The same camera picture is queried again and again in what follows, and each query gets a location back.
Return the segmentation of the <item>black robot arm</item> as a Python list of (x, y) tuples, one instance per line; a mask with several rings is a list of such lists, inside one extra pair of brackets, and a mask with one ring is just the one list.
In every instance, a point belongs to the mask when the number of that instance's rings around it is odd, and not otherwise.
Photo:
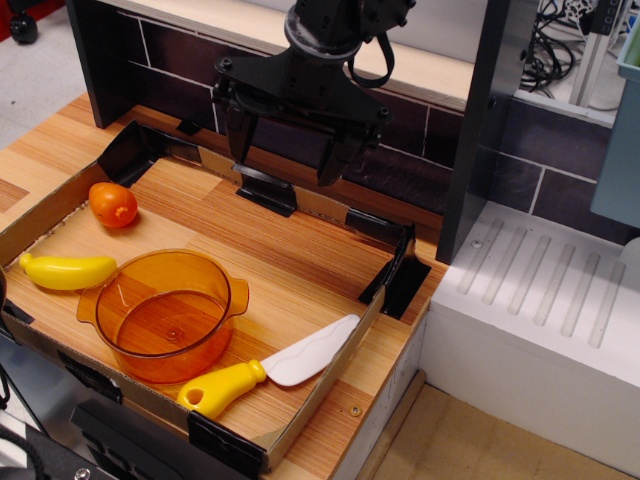
[(288, 11), (288, 48), (270, 57), (221, 57), (213, 100), (226, 113), (231, 157), (244, 163), (260, 118), (328, 135), (321, 186), (379, 144), (390, 109), (368, 95), (395, 67), (388, 31), (412, 1), (298, 1)]

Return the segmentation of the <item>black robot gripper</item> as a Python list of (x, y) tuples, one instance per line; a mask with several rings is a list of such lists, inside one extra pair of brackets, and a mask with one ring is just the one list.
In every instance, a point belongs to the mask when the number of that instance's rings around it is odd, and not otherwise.
[(243, 164), (258, 120), (331, 137), (317, 168), (318, 185), (333, 185), (379, 138), (391, 110), (354, 84), (340, 63), (321, 62), (289, 48), (270, 57), (225, 56), (214, 101), (226, 113), (229, 152)]

